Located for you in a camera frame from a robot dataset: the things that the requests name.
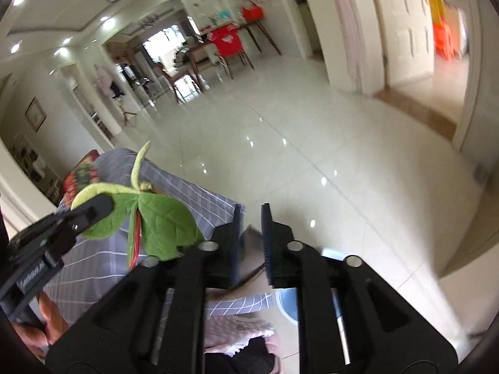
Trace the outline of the white panel door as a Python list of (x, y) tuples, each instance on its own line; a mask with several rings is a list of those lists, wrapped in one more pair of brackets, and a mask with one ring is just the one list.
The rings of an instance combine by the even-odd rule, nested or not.
[(385, 57), (386, 83), (433, 75), (435, 46), (428, 0), (374, 0)]

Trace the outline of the framed picture on wall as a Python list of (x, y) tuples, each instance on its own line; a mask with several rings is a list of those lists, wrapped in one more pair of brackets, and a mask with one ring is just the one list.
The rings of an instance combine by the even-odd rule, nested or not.
[(25, 117), (35, 132), (38, 132), (46, 120), (46, 113), (41, 107), (39, 100), (34, 97), (25, 111)]

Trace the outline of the orange plastic stool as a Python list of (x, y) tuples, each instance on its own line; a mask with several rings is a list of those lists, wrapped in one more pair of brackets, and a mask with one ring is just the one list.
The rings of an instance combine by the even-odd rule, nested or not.
[(445, 22), (433, 25), (435, 50), (446, 60), (454, 58), (453, 38), (449, 25)]

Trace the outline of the red basket on table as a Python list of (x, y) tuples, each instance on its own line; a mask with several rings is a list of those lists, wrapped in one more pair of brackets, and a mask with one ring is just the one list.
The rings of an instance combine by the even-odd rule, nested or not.
[(264, 19), (265, 13), (259, 4), (249, 1), (242, 7), (242, 16), (246, 22), (251, 22)]

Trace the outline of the green plush leaf toy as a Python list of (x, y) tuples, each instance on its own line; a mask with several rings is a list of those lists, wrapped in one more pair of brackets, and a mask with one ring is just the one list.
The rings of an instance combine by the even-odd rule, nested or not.
[(71, 205), (75, 209), (99, 194), (112, 198), (112, 213), (86, 230), (84, 236), (93, 240), (110, 237), (127, 220), (128, 269), (135, 268), (141, 252), (167, 261), (204, 240), (187, 206), (165, 194), (155, 193), (149, 182), (139, 179), (150, 147), (151, 143), (146, 142), (137, 153), (128, 187), (110, 182), (90, 184), (76, 195)]

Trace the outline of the white clothes rack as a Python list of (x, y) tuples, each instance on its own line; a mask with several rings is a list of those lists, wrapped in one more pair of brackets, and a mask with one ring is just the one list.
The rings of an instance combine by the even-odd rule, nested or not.
[(58, 205), (61, 199), (62, 182), (24, 133), (16, 133), (9, 151), (31, 182), (48, 200)]

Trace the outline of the wooden dining chair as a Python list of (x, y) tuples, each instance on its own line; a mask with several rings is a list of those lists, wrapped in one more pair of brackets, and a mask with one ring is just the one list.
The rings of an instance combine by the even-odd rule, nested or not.
[(189, 69), (185, 69), (175, 73), (175, 75), (170, 75), (164, 65), (161, 62), (154, 62), (153, 71), (156, 73), (159, 79), (165, 79), (168, 85), (171, 87), (172, 92), (174, 93), (175, 99), (178, 103), (180, 103), (180, 90), (176, 86), (176, 83), (182, 78), (188, 76), (195, 83), (196, 88), (199, 88), (198, 82), (196, 81), (194, 75), (189, 71)]

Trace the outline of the grey checked tablecloth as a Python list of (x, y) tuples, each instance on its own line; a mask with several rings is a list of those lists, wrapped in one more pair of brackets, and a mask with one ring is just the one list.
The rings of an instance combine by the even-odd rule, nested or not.
[(93, 226), (88, 236), (78, 236), (63, 258), (63, 270), (44, 288), (70, 324), (129, 272), (133, 211), (141, 216), (139, 260), (174, 259), (233, 219), (233, 200), (184, 181), (151, 161), (143, 161), (139, 180), (160, 192), (123, 194), (107, 219)]

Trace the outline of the chair with red shirt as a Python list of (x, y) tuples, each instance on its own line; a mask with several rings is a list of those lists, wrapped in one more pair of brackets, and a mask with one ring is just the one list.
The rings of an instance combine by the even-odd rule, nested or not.
[(239, 37), (239, 27), (235, 24), (223, 25), (208, 33), (207, 40), (216, 47), (216, 54), (225, 74), (233, 78), (228, 59), (238, 57), (242, 64), (248, 64), (254, 69), (253, 63), (247, 55), (241, 38)]

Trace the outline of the wooden coat stand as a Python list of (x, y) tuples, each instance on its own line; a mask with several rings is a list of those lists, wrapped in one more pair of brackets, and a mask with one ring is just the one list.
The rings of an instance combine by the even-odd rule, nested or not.
[(122, 113), (124, 125), (129, 125), (129, 118), (137, 115), (136, 112), (128, 111), (124, 108), (125, 92), (115, 82), (113, 76), (103, 66), (94, 64), (93, 68), (96, 73), (96, 81), (100, 90), (104, 95), (109, 96), (118, 106), (119, 111)]

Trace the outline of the pink fringed cloth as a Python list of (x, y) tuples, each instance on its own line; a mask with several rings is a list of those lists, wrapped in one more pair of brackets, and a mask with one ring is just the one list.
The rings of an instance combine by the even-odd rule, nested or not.
[(275, 334), (272, 323), (243, 315), (211, 316), (206, 319), (204, 348), (206, 353), (233, 357), (247, 347), (253, 338)]

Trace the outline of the light blue trash bin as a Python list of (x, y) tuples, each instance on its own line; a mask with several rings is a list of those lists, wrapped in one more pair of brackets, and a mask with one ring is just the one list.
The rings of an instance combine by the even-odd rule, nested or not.
[[(320, 249), (323, 257), (342, 261), (347, 254), (331, 247), (323, 247)], [(336, 311), (337, 323), (339, 329), (344, 329), (342, 310), (335, 289), (331, 288), (332, 301)], [(298, 326), (298, 306), (297, 306), (297, 290), (295, 288), (276, 289), (274, 290), (276, 305), (283, 316), (289, 320), (294, 326)]]

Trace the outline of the pink door curtain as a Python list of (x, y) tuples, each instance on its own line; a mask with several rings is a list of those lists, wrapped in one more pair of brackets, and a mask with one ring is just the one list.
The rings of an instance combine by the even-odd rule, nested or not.
[(367, 59), (366, 45), (355, 0), (334, 0), (342, 31), (348, 75), (353, 81), (355, 91), (366, 93)]

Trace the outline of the wooden dining table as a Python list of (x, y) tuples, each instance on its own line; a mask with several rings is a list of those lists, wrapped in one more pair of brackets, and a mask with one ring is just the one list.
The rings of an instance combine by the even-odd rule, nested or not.
[(265, 17), (256, 17), (243, 19), (243, 21), (238, 25), (233, 22), (218, 25), (217, 27), (209, 30), (207, 33), (202, 34), (204, 39), (200, 39), (195, 45), (187, 46), (185, 48), (184, 54), (189, 60), (195, 83), (201, 92), (205, 92), (206, 87), (201, 80), (201, 68), (195, 60), (195, 54), (198, 51), (203, 51), (208, 47), (213, 46), (216, 49), (216, 62), (213, 65), (221, 65), (222, 69), (225, 71), (225, 74), (228, 74), (231, 79), (233, 78), (233, 73), (230, 69), (228, 59), (232, 57), (238, 57), (244, 66), (250, 65), (251, 68), (254, 68), (247, 51), (245, 51), (243, 47), (239, 31), (247, 32), (250, 39), (253, 41), (254, 46), (259, 52), (262, 52), (252, 31), (252, 26), (256, 26), (260, 30), (260, 33), (263, 34), (263, 36), (271, 44), (276, 53), (280, 56), (283, 54), (265, 25), (263, 25), (263, 19), (265, 19)]

